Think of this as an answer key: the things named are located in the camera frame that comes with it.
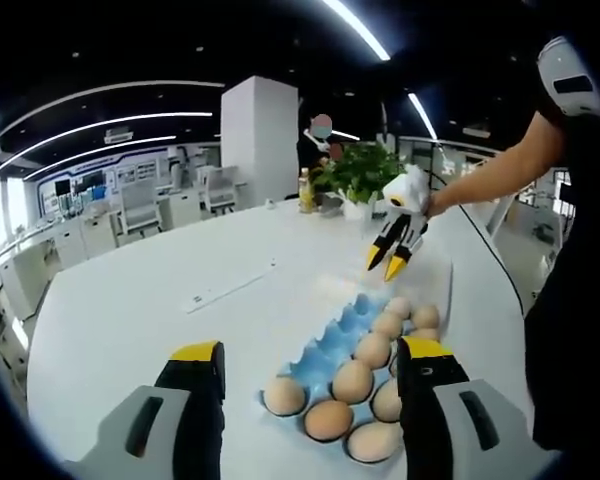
person's hand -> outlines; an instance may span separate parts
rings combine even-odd
[[[436,215],[444,213],[447,208],[449,208],[449,206],[443,201],[440,192],[433,192],[429,197],[429,203],[427,204],[425,215],[427,218],[432,218]]]

office chair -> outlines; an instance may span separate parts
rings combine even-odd
[[[123,185],[120,188],[122,201],[121,221],[125,235],[139,232],[144,238],[144,230],[157,227],[162,231],[162,217],[156,199],[155,180],[147,178]]]
[[[235,177],[238,167],[210,168],[199,173],[207,211],[213,215],[233,212],[238,202]]]

person's arm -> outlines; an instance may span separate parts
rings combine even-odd
[[[431,196],[428,214],[463,203],[486,202],[516,193],[544,175],[562,157],[564,135],[536,112],[524,138],[469,175]]]

green plant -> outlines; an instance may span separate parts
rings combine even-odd
[[[354,203],[367,203],[373,192],[382,198],[382,188],[404,171],[397,155],[378,144],[347,145],[342,158],[330,161],[313,180],[314,185],[342,190]]]

blue egg tray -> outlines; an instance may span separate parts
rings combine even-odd
[[[394,360],[396,345],[392,343],[391,354],[387,363],[373,370],[373,387],[369,396],[361,403],[350,405],[353,411],[353,422],[347,433],[337,440],[320,442],[309,437],[304,429],[304,417],[306,413],[317,403],[324,400],[333,400],[331,394],[331,382],[342,364],[353,358],[353,353],[360,339],[370,332],[375,318],[384,310],[388,299],[374,299],[367,294],[359,294],[353,305],[344,307],[339,320],[331,320],[322,338],[312,338],[305,346],[302,357],[297,362],[288,363],[279,372],[278,376],[293,378],[300,384],[306,394],[307,401],[302,410],[294,415],[280,417],[271,414],[281,424],[296,430],[308,441],[319,446],[325,452],[334,456],[346,456],[346,458],[371,467],[386,465],[389,460],[395,458],[392,455],[388,459],[374,464],[357,462],[347,454],[346,442],[356,428],[377,420],[371,409],[371,401],[378,389],[391,377],[389,366]],[[403,334],[406,335],[413,330],[411,321],[404,322]],[[264,403],[264,392],[260,390],[257,400],[266,409]]]

